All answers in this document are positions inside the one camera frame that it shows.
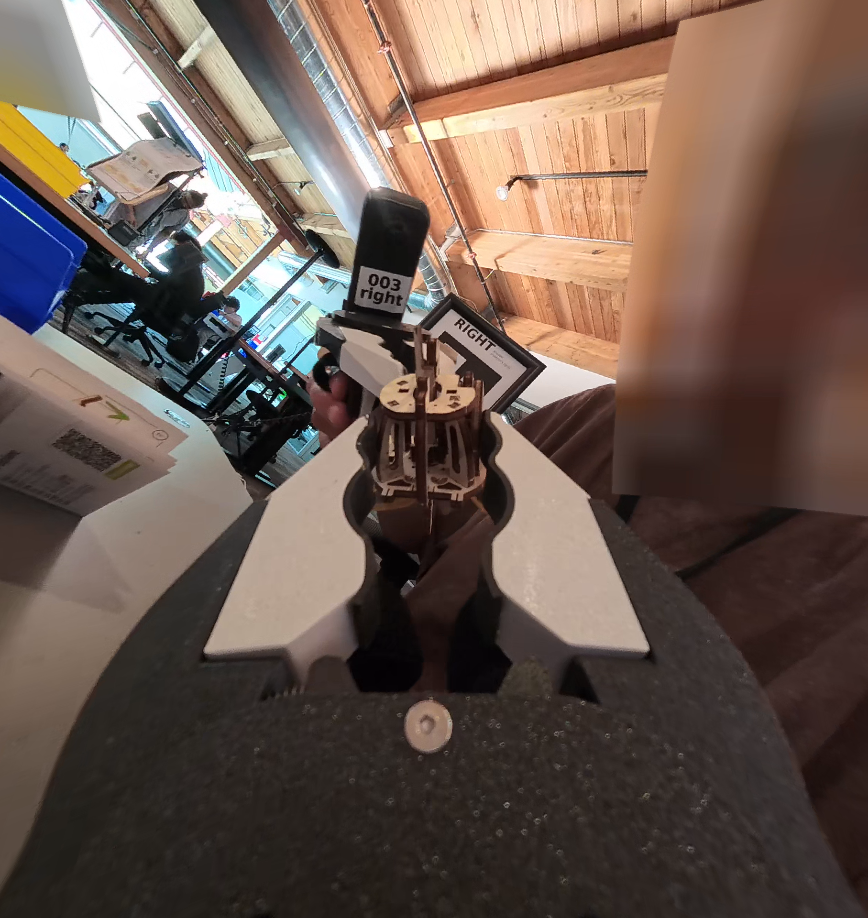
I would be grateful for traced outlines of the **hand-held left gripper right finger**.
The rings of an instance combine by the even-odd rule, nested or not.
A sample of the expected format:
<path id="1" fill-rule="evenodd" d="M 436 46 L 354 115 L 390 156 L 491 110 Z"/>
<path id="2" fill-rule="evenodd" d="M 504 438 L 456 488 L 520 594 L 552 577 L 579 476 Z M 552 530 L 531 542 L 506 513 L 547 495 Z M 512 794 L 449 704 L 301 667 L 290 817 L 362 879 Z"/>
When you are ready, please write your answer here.
<path id="1" fill-rule="evenodd" d="M 650 646 L 586 491 L 492 412 L 483 499 L 482 630 L 514 664 L 562 683 L 583 656 L 644 659 Z"/>

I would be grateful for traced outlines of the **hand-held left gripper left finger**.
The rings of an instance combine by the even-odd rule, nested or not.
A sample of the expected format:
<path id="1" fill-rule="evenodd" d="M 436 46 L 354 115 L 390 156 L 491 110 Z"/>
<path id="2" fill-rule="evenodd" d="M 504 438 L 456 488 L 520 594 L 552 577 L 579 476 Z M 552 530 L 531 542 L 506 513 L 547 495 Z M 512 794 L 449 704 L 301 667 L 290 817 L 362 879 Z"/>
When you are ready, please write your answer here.
<path id="1" fill-rule="evenodd" d="M 377 577 L 363 524 L 374 488 L 361 441 L 367 417 L 267 499 L 204 646 L 210 662 L 282 659 L 305 683 L 321 659 L 347 662 L 376 628 L 365 612 Z"/>

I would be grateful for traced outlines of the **small wooden part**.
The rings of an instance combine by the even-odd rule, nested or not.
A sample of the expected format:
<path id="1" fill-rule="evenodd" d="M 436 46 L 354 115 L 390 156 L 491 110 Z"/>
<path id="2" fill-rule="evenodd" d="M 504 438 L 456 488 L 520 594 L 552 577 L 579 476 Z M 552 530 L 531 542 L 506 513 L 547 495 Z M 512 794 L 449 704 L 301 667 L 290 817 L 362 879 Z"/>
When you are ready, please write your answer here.
<path id="1" fill-rule="evenodd" d="M 416 390 L 426 400 L 433 400 L 437 397 L 439 343 L 421 325 L 414 329 L 414 353 Z"/>

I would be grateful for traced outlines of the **wooden model assembly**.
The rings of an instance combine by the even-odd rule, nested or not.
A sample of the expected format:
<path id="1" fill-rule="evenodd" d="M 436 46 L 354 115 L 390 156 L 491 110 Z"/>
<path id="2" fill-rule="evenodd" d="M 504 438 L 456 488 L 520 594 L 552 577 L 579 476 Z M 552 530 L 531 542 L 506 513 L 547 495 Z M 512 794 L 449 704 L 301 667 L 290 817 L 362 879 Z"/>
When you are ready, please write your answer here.
<path id="1" fill-rule="evenodd" d="M 407 373 L 385 384 L 372 477 L 378 497 L 429 510 L 483 491 L 483 383 L 472 373 Z"/>

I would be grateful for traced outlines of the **person's right hand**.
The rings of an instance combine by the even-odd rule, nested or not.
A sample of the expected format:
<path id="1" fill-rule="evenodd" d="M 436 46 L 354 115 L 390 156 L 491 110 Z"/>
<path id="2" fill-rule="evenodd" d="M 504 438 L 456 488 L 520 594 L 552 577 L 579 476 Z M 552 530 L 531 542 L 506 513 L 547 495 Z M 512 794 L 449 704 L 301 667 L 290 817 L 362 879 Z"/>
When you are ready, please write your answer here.
<path id="1" fill-rule="evenodd" d="M 320 448 L 324 449 L 353 422 L 354 416 L 348 408 L 348 397 L 354 388 L 360 393 L 361 387 L 340 371 L 328 378 L 328 390 L 313 377 L 310 377 L 307 387 L 313 405 L 311 426 L 318 432 Z"/>

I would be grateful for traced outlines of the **black framed sign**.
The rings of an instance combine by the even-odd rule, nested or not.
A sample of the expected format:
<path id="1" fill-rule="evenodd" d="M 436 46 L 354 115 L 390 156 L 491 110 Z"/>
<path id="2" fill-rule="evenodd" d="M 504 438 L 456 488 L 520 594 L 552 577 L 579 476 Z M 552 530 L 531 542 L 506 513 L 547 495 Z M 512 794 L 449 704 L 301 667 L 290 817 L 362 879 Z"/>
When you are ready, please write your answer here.
<path id="1" fill-rule="evenodd" d="M 471 373 L 483 383 L 483 408 L 505 412 L 543 372 L 545 365 L 529 350 L 466 305 L 448 295 L 418 323 L 454 352 L 458 376 Z"/>

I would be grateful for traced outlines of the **black desk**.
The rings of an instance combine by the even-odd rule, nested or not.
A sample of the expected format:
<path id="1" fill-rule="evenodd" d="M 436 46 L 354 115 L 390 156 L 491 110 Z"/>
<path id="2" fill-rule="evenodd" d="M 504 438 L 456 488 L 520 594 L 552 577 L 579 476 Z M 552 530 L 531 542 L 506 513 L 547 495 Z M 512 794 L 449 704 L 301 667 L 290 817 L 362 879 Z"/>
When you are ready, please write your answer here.
<path id="1" fill-rule="evenodd" d="M 313 404 L 306 376 L 292 361 L 268 361 L 244 341 L 230 345 L 221 340 L 211 351 L 216 354 L 214 364 L 238 361 L 238 372 L 228 382 L 221 376 L 202 404 L 186 398 L 182 402 L 216 434 L 230 435 L 231 463 L 245 475 L 256 476 L 290 439 L 309 427 Z"/>

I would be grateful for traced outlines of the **ceiling spotlight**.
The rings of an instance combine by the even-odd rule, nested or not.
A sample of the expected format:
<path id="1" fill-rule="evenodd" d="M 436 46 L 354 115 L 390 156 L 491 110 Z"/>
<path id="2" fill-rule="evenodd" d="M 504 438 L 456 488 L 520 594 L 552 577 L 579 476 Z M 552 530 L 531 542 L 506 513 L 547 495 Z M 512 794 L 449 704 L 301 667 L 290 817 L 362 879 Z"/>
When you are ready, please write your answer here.
<path id="1" fill-rule="evenodd" d="M 495 195 L 499 201 L 507 201 L 511 189 L 519 184 L 533 184 L 559 181 L 604 181 L 604 180 L 631 180 L 646 178 L 647 169 L 603 170 L 603 171 L 577 171 L 551 174 L 522 174 L 510 176 L 502 185 L 497 186 Z"/>

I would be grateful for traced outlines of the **black office chair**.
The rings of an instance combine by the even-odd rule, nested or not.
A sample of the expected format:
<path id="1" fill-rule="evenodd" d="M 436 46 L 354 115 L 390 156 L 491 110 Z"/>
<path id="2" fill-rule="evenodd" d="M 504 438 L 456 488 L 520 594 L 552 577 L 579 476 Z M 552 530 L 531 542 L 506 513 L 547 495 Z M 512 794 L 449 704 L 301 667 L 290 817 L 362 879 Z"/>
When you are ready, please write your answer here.
<path id="1" fill-rule="evenodd" d="M 164 354 L 157 350 L 151 334 L 157 334 L 166 341 L 179 339 L 185 332 L 182 316 L 169 308 L 167 295 L 155 291 L 134 303 L 130 314 L 123 319 L 114 319 L 108 325 L 95 327 L 90 338 L 104 349 L 110 349 L 116 339 L 137 343 L 145 354 L 144 366 L 162 369 Z"/>

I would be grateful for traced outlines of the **tilted white board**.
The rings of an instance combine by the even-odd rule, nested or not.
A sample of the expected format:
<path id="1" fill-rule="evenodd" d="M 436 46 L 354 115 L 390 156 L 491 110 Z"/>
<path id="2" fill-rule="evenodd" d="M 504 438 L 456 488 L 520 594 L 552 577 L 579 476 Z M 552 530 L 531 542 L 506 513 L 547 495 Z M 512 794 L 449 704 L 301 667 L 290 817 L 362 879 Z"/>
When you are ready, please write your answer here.
<path id="1" fill-rule="evenodd" d="M 151 199 L 172 179 L 196 175 L 203 168 L 195 151 L 164 136 L 135 142 L 117 155 L 85 166 L 84 170 L 117 202 L 133 206 Z"/>

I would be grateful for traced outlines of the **person's brown sweater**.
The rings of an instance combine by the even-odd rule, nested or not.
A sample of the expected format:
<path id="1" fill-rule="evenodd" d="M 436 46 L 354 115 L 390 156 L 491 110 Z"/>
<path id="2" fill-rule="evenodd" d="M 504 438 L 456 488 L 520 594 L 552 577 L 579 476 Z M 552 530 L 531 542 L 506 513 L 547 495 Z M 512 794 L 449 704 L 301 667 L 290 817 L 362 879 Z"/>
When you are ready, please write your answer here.
<path id="1" fill-rule="evenodd" d="M 868 517 L 612 485 L 615 388 L 517 429 L 616 510 L 747 661 L 780 721 L 830 847 L 868 915 Z"/>

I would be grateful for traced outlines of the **white printed cardboard box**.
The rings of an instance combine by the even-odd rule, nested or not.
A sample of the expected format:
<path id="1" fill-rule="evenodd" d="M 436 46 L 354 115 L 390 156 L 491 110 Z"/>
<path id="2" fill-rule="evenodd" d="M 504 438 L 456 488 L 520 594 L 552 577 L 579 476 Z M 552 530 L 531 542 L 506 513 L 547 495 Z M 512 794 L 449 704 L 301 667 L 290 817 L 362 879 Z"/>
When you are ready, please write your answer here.
<path id="1" fill-rule="evenodd" d="M 85 517 L 166 476 L 186 439 L 0 315 L 0 486 Z"/>

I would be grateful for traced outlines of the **wooden workbench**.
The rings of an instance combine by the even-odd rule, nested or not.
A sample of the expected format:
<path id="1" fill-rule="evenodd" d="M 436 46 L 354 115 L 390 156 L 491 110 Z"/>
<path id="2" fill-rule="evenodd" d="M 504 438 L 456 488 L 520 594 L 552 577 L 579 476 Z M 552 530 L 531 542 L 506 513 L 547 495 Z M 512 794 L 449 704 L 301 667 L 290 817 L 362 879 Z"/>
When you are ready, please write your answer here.
<path id="1" fill-rule="evenodd" d="M 4 175 L 16 177 L 15 184 L 20 186 L 34 200 L 42 201 L 42 207 L 56 213 L 62 223 L 70 228 L 84 241 L 91 243 L 95 248 L 105 251 L 116 262 L 138 277 L 148 278 L 149 270 L 137 259 L 133 258 L 127 250 L 113 240 L 93 220 L 89 219 L 69 199 L 62 197 L 53 190 L 47 182 L 39 178 L 21 160 L 0 144 L 0 169 Z"/>

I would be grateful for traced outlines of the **yellow plastic bin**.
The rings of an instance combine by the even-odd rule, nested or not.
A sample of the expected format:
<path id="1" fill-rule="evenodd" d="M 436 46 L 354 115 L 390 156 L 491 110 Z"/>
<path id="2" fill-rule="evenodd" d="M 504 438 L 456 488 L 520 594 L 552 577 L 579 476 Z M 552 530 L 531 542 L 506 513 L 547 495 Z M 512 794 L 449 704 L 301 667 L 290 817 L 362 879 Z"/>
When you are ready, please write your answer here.
<path id="1" fill-rule="evenodd" d="M 13 104 L 0 101 L 0 160 L 36 178 L 62 198 L 88 181 L 69 155 L 54 144 Z"/>

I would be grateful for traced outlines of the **blue plastic bin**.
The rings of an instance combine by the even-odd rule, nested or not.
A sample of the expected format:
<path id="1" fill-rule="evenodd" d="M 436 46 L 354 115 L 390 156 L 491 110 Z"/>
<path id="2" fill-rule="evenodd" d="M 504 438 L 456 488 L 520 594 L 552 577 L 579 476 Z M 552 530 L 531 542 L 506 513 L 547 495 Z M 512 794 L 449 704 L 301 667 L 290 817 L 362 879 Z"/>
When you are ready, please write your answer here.
<path id="1" fill-rule="evenodd" d="M 0 173 L 0 315 L 28 333 L 51 317 L 87 244 Z"/>

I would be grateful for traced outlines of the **large dark ceiling duct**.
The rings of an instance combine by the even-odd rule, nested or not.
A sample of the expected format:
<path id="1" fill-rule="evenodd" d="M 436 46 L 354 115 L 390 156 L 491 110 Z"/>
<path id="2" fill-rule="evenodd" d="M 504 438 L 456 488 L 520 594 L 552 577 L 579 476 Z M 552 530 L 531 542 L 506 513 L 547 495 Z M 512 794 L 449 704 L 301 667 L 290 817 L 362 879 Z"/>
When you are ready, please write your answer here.
<path id="1" fill-rule="evenodd" d="M 370 185 L 269 3 L 196 4 L 356 241 Z"/>

